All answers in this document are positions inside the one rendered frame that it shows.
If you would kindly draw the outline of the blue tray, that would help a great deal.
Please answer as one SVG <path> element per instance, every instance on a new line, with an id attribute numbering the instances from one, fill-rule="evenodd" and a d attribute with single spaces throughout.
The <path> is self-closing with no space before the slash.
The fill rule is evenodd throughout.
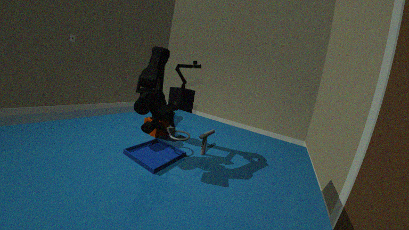
<path id="1" fill-rule="evenodd" d="M 155 174 L 184 158 L 186 151 L 157 138 L 125 148 L 123 154 Z"/>

